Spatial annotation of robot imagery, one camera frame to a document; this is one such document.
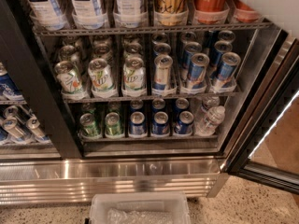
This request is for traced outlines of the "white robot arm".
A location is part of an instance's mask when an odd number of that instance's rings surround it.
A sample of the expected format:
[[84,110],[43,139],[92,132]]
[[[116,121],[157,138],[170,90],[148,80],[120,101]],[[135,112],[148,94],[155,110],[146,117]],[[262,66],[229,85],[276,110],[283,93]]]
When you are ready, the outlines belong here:
[[299,0],[240,0],[292,37],[299,38]]

